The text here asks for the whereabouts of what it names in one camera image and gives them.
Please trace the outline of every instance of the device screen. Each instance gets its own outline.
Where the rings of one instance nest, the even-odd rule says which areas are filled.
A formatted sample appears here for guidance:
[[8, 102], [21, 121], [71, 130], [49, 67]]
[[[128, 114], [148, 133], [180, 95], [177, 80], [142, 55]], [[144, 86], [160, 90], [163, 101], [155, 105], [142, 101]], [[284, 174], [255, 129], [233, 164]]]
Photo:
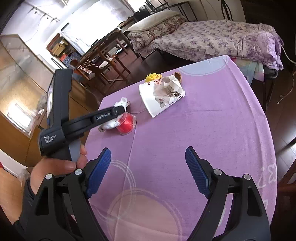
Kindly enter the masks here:
[[52, 110], [54, 80], [52, 80], [47, 92], [47, 118]]

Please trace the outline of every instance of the bed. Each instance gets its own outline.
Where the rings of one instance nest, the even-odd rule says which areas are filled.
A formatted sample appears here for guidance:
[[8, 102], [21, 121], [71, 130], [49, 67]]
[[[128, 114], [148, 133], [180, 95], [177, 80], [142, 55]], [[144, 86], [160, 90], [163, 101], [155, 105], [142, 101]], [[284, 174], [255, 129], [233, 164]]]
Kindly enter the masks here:
[[228, 55], [249, 84], [253, 78], [264, 83], [264, 72], [276, 77], [283, 69], [283, 41], [270, 25], [230, 20], [187, 22], [178, 12], [166, 12], [128, 29], [135, 52], [147, 55], [157, 49], [194, 62]]

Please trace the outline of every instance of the blue gripper pad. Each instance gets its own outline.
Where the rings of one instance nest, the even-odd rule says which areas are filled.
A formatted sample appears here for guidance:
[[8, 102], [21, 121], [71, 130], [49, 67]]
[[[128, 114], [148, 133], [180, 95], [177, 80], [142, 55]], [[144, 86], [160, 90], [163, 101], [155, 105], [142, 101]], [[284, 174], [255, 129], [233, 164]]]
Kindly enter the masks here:
[[185, 160], [194, 178], [196, 186], [200, 193], [204, 194], [206, 198], [211, 195], [209, 178], [203, 170], [202, 166], [198, 161], [198, 155], [195, 153], [192, 147], [188, 147], [185, 151]]
[[98, 159], [98, 163], [96, 164], [88, 178], [86, 198], [90, 198], [93, 194], [97, 193], [103, 177], [105, 176], [105, 173], [110, 165], [111, 151], [108, 148], [104, 148]]

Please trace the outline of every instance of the human hand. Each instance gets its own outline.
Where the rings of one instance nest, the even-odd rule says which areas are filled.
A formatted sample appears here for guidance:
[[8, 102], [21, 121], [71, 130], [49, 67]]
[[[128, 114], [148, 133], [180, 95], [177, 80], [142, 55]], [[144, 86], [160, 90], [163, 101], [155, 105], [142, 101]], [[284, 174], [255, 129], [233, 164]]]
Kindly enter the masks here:
[[59, 159], [53, 159], [44, 157], [41, 159], [39, 163], [33, 168], [31, 173], [31, 189], [37, 194], [37, 191], [44, 179], [44, 177], [51, 173], [54, 176], [56, 175], [64, 175], [69, 174], [73, 172], [76, 168], [83, 169], [85, 165], [87, 164], [87, 158], [86, 158], [86, 149], [83, 144], [80, 146], [80, 157], [78, 158], [78, 161], [72, 162], [67, 160], [59, 160]]

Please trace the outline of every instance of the red object in cup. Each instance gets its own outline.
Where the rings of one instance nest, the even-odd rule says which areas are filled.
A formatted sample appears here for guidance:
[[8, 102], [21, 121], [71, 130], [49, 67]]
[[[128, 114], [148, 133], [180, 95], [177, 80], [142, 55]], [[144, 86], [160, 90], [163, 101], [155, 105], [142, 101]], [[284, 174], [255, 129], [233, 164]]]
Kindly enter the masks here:
[[136, 126], [137, 123], [137, 118], [128, 113], [125, 112], [122, 117], [119, 119], [119, 126], [117, 126], [117, 130], [119, 131], [120, 134], [126, 135], [130, 133]]

